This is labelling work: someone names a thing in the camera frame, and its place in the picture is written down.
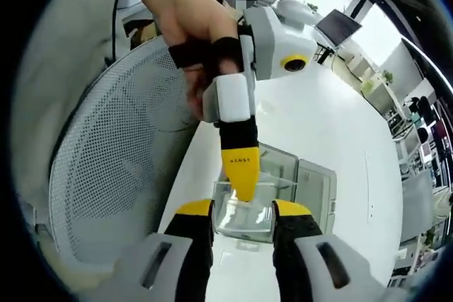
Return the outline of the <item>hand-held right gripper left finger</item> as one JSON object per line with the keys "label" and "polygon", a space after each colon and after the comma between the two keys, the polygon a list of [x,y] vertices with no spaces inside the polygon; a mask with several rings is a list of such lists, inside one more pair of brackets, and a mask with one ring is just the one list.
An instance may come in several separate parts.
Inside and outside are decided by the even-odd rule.
{"label": "hand-held right gripper left finger", "polygon": [[212,199],[179,207],[163,233],[153,233],[118,262],[114,301],[204,301],[213,264]]}

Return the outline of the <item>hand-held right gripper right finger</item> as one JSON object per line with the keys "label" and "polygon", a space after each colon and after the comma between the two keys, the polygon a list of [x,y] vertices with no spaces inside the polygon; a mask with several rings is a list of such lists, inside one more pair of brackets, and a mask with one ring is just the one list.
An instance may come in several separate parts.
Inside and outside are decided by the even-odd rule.
{"label": "hand-held right gripper right finger", "polygon": [[385,287],[368,261],[322,233],[305,206],[275,199],[273,266],[281,301],[383,301]]}

